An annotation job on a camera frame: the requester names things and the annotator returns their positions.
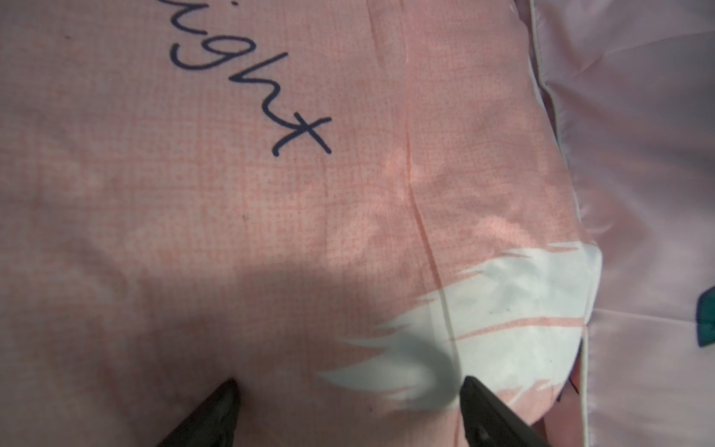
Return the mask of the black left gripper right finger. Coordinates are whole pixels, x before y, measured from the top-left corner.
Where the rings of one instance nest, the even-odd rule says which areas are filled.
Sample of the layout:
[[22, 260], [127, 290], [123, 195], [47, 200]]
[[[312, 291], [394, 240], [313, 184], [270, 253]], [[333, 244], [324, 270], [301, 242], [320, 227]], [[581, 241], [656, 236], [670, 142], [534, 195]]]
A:
[[459, 400], [470, 447], [550, 446], [476, 377], [465, 377]]

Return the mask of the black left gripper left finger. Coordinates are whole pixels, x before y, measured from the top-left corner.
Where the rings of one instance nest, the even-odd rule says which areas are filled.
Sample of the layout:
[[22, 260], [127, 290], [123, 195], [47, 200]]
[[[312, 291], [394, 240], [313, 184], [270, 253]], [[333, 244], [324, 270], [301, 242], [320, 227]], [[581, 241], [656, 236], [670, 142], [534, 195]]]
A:
[[231, 378], [165, 437], [158, 447], [231, 447], [241, 404], [238, 383]]

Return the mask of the salmon pink feather pillow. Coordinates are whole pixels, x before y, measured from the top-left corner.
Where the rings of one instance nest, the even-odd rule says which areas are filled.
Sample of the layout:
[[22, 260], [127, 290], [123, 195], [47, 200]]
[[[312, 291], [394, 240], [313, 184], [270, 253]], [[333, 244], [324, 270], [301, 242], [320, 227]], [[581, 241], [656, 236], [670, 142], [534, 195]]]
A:
[[513, 1], [5, 1], [1, 443], [238, 446], [528, 423], [601, 252]]

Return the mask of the light pink cartoon pillow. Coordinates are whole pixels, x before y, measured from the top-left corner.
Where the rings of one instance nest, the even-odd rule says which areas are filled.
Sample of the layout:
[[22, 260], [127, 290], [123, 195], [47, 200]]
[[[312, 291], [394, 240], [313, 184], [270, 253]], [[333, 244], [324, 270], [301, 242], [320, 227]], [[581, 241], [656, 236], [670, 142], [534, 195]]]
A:
[[714, 5], [521, 1], [603, 271], [583, 446], [714, 443]]

